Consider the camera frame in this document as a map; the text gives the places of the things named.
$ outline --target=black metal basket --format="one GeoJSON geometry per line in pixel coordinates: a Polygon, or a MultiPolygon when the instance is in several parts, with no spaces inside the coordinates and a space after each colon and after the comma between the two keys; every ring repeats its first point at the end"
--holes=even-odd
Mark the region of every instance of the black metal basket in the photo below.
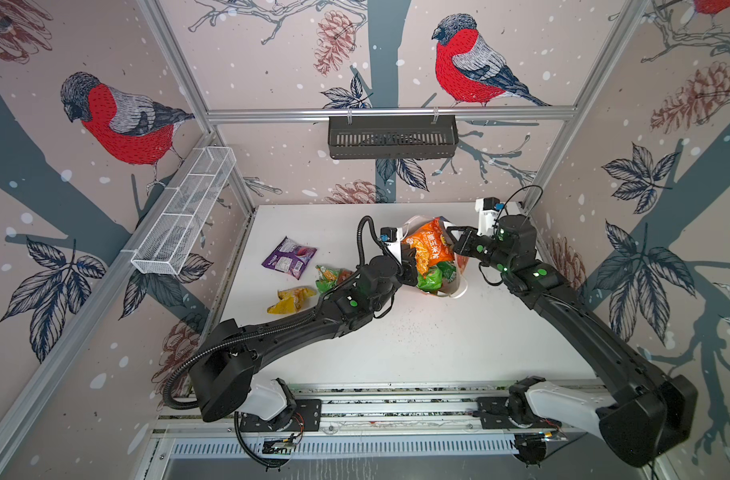
{"type": "Polygon", "coordinates": [[[331,117],[327,144],[330,157],[450,158],[456,154],[458,127],[454,115],[331,117]]]}

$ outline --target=snack bag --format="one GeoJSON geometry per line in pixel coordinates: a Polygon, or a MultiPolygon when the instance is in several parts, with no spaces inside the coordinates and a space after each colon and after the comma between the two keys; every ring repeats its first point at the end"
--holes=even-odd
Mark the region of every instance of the snack bag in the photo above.
{"type": "Polygon", "coordinates": [[[429,267],[439,262],[453,261],[453,252],[442,235],[439,217],[409,235],[404,242],[416,249],[416,268],[421,275],[425,276],[429,267]]]}
{"type": "Polygon", "coordinates": [[[276,295],[280,298],[280,301],[274,306],[267,308],[266,312],[278,315],[296,313],[301,310],[303,301],[315,294],[316,292],[313,289],[305,286],[278,291],[276,295]]]}
{"type": "Polygon", "coordinates": [[[317,265],[316,268],[320,272],[320,278],[316,282],[317,289],[320,293],[327,292],[353,274],[353,272],[345,268],[334,269],[323,265],[317,265]]]}
{"type": "Polygon", "coordinates": [[[264,260],[262,265],[265,268],[292,275],[300,280],[301,274],[315,253],[316,248],[313,246],[299,245],[285,237],[276,246],[274,252],[264,260]]]}
{"type": "Polygon", "coordinates": [[[416,286],[424,292],[436,292],[442,288],[442,270],[437,266],[430,266],[425,276],[418,275],[416,286]]]}

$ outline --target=purple snack bag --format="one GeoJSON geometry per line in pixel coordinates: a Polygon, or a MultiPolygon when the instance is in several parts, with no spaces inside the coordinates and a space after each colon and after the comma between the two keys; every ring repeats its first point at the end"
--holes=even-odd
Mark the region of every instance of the purple snack bag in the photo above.
{"type": "Polygon", "coordinates": [[[285,237],[261,265],[278,272],[285,272],[300,280],[301,274],[306,270],[306,265],[309,260],[312,260],[315,253],[316,248],[313,246],[299,245],[285,237]]]}

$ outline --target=orange snack bag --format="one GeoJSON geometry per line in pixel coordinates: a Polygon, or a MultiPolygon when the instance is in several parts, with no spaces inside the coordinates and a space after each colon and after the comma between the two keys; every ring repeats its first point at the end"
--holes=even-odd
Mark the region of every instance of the orange snack bag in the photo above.
{"type": "Polygon", "coordinates": [[[454,260],[453,251],[442,235],[439,218],[419,228],[404,242],[416,249],[416,268],[421,275],[425,275],[430,266],[454,260]]]}

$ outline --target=white wire basket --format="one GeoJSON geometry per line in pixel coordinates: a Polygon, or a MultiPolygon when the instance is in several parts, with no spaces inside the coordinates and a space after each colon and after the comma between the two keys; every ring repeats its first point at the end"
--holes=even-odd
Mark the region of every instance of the white wire basket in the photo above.
{"type": "Polygon", "coordinates": [[[234,168],[228,147],[206,147],[130,261],[142,274],[180,273],[234,168]]]}

